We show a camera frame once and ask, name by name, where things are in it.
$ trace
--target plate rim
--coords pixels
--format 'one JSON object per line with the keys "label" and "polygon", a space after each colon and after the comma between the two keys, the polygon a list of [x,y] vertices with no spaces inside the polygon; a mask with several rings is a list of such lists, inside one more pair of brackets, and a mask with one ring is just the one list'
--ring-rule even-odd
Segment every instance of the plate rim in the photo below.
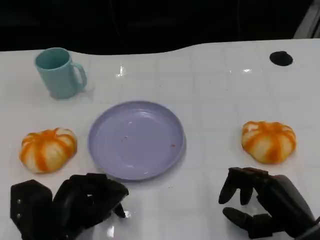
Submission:
{"label": "plate rim", "polygon": [[[174,158],[173,161],[170,162],[170,164],[168,164],[166,167],[164,168],[161,168],[161,170],[159,171],[155,171],[153,173],[151,173],[150,175],[147,175],[145,177],[140,177],[140,178],[132,178],[132,177],[119,177],[117,176],[116,174],[113,174],[112,172],[109,172],[107,169],[105,169],[104,167],[101,166],[101,164],[93,157],[93,153],[92,153],[92,149],[90,147],[90,139],[92,139],[91,135],[93,134],[93,129],[94,127],[98,124],[98,121],[107,113],[107,112],[110,112],[120,106],[123,106],[123,105],[130,105],[130,104],[151,104],[151,105],[156,105],[158,107],[161,107],[161,108],[164,108],[166,109],[167,111],[169,111],[172,116],[177,120],[177,125],[179,126],[179,128],[181,129],[181,132],[182,132],[182,145],[181,145],[181,148],[180,148],[180,151],[178,152],[178,154],[176,155],[176,157]],[[152,102],[152,101],[146,101],[146,100],[131,100],[131,101],[125,101],[125,102],[121,102],[121,103],[118,103],[118,104],[115,104],[113,105],[112,107],[106,109],[104,112],[102,112],[96,119],[95,121],[93,122],[93,124],[91,125],[90,127],[90,130],[89,130],[89,134],[87,136],[87,148],[88,148],[88,151],[89,151],[89,154],[90,154],[90,157],[91,159],[93,160],[94,164],[99,168],[101,169],[105,174],[107,174],[108,176],[111,176],[113,178],[116,178],[116,179],[119,179],[119,180],[124,180],[124,181],[132,181],[132,182],[135,182],[135,181],[143,181],[143,180],[147,180],[147,179],[153,179],[161,174],[163,174],[164,172],[166,172],[167,170],[169,170],[173,165],[175,165],[177,162],[179,162],[185,152],[186,152],[186,143],[187,143],[187,139],[186,139],[186,133],[185,133],[185,130],[184,130],[184,127],[180,121],[180,119],[177,117],[177,115],[172,112],[169,108],[163,106],[162,104],[159,104],[159,103],[156,103],[156,102]]]}

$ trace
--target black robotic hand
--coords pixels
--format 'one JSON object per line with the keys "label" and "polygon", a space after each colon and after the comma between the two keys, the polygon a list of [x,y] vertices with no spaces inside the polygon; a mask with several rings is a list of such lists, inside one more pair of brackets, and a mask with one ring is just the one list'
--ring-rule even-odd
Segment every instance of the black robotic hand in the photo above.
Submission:
{"label": "black robotic hand", "polygon": [[249,238],[271,237],[285,231],[296,240],[320,240],[320,218],[315,220],[308,204],[286,176],[271,176],[267,171],[250,167],[229,168],[219,204],[227,203],[237,189],[240,189],[241,205],[249,203],[255,189],[257,200],[269,213],[250,216],[232,207],[223,209],[223,214],[246,230]]}
{"label": "black robotic hand", "polygon": [[10,217],[23,240],[74,240],[112,211],[124,218],[121,201],[128,194],[104,174],[73,175],[54,199],[49,188],[29,180],[11,187]]}

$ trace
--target mug handle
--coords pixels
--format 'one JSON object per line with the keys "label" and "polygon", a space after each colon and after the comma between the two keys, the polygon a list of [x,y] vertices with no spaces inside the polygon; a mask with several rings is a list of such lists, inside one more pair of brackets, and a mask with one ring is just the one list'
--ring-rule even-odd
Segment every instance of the mug handle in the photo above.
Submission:
{"label": "mug handle", "polygon": [[79,63],[76,63],[76,62],[72,62],[71,65],[79,70],[80,76],[82,79],[82,83],[80,83],[80,85],[84,89],[85,86],[87,85],[87,76],[84,68]]}

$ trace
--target pumpkin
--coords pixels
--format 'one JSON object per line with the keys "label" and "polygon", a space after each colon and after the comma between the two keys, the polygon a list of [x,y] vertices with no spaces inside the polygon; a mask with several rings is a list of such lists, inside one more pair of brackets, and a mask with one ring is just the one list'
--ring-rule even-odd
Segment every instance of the pumpkin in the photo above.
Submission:
{"label": "pumpkin", "polygon": [[291,127],[279,122],[249,121],[243,125],[241,144],[256,161],[282,163],[296,149]]}
{"label": "pumpkin", "polygon": [[22,140],[21,162],[34,173],[61,168],[77,151],[77,140],[69,129],[56,128],[29,133]]}

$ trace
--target black circle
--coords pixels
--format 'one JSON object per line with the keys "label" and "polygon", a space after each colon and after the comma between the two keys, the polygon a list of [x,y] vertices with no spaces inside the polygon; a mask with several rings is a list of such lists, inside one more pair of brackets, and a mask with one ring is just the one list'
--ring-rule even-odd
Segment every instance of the black circle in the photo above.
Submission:
{"label": "black circle", "polygon": [[289,66],[293,63],[294,59],[286,51],[275,51],[270,54],[270,61],[278,66]]}

